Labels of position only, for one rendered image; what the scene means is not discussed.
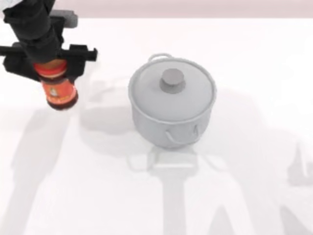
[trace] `gray object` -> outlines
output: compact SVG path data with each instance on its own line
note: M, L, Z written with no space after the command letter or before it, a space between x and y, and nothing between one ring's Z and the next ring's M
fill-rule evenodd
M65 18L64 28L76 28L78 25L78 16L75 15L74 11L52 10L50 16L64 17Z
M153 55L129 83L136 129L158 147L194 144L207 129L216 93L214 80L200 65L166 53Z

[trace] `gray knob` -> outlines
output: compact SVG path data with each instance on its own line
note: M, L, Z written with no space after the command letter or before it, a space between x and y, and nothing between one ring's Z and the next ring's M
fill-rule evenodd
M162 91L169 94L177 94L185 89L186 81L184 74L178 69L168 69L163 72L160 80Z

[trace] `pot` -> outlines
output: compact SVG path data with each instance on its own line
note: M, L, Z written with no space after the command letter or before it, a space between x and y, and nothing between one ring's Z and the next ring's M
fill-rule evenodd
M203 67L166 53L153 55L129 83L134 125L158 147L194 144L208 127L216 93Z

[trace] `orange can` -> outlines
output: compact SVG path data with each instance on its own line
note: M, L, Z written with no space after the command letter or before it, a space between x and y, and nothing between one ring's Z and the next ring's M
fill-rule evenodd
M75 85L65 76L66 60L53 60L46 64L34 64L50 107L65 110L73 107L78 100Z

